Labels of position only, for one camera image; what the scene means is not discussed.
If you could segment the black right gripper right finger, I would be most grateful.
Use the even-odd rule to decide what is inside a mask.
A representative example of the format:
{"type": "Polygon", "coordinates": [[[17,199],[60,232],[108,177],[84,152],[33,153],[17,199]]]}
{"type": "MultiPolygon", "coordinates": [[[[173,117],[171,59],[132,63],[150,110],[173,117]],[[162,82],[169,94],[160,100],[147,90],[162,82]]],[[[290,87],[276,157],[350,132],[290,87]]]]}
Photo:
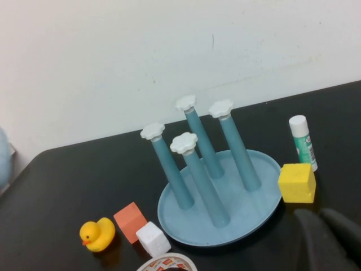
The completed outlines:
{"type": "Polygon", "coordinates": [[[334,233],[348,257],[360,264],[360,225],[330,208],[321,209],[320,217],[334,233]]]}

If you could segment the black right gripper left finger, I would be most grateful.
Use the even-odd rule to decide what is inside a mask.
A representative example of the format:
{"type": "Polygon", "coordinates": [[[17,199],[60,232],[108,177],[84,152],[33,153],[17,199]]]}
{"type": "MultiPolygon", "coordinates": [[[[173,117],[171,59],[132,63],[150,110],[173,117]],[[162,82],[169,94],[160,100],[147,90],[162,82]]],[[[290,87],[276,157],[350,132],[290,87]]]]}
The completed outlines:
{"type": "Polygon", "coordinates": [[[294,212],[295,270],[360,270],[320,217],[307,209],[294,212]]]}

